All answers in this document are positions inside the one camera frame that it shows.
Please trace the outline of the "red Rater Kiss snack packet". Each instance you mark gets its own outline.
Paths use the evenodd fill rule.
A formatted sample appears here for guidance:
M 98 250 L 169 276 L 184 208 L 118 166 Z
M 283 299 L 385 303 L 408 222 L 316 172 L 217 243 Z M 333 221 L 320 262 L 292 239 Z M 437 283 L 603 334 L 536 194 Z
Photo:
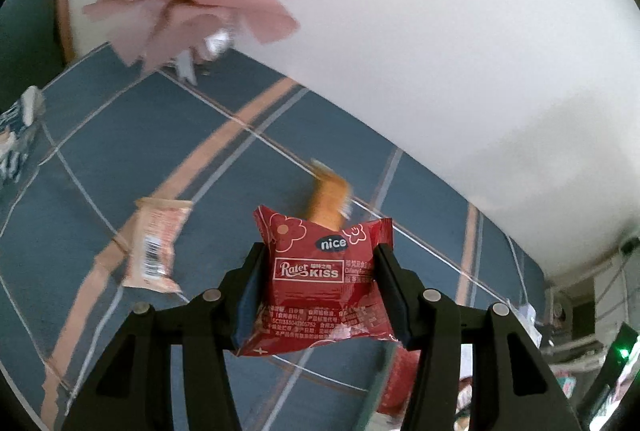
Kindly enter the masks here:
M 254 218 L 269 251 L 266 298 L 239 355 L 394 338 L 373 278 L 375 247 L 393 243 L 389 217 L 336 231 L 266 206 L 258 207 Z

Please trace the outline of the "orange cake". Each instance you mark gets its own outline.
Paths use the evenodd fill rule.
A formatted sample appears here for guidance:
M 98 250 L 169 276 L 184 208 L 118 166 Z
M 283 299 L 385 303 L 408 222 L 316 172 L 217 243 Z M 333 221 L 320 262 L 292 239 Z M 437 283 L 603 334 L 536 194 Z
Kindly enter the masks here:
M 352 187 L 331 168 L 317 159 L 311 160 L 314 175 L 312 192 L 306 219 L 326 229 L 343 229 L 350 217 Z

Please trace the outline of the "white shelf with devices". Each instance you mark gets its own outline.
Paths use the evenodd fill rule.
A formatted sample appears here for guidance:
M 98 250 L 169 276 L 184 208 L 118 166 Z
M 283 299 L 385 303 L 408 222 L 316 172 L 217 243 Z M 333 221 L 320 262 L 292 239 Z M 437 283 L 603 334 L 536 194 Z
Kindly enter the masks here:
M 542 353 L 557 362 L 608 347 L 623 325 L 638 330 L 639 233 L 627 234 L 610 258 L 552 285 L 547 319 Z

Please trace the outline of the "beige snack packet with barcode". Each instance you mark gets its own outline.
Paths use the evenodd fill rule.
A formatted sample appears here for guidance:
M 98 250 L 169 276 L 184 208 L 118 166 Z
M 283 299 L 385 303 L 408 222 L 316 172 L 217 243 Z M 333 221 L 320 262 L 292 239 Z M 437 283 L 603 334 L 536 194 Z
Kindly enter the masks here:
M 193 203 L 143 197 L 136 201 L 136 206 L 136 223 L 122 286 L 181 293 L 181 287 L 172 278 L 175 242 L 190 217 Z

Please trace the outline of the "blue plaid tablecloth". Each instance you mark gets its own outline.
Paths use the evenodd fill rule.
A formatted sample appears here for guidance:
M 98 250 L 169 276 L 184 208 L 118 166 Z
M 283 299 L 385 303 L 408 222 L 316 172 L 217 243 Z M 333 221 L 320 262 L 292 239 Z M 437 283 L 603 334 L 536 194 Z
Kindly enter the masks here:
M 396 255 L 471 307 L 544 310 L 540 267 L 474 204 L 357 118 L 240 52 L 198 85 L 142 75 L 107 47 L 43 90 L 21 180 L 1 193 L 1 363 L 58 429 L 138 302 L 166 309 L 219 284 L 258 240 L 254 209 L 300 217 L 321 162 L 354 191 L 350 221 L 394 220 Z M 177 295 L 122 286 L 141 197 L 186 199 Z

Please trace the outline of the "teal chair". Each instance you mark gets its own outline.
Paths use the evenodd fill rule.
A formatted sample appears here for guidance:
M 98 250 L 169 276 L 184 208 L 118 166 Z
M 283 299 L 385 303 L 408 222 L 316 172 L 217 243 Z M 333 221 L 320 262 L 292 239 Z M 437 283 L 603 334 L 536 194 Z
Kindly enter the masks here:
M 6 0 L 1 7 L 1 108 L 65 67 L 54 0 Z

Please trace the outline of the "glass vase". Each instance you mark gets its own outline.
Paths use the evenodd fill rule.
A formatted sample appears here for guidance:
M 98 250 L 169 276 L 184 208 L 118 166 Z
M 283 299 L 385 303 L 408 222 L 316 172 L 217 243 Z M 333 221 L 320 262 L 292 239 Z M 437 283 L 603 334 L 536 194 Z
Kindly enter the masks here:
M 176 76 L 183 84 L 196 86 L 196 70 L 206 64 L 218 60 L 221 55 L 228 52 L 234 43 L 234 29 L 221 27 L 213 35 L 204 38 L 194 47 L 180 52 L 173 60 L 172 67 Z

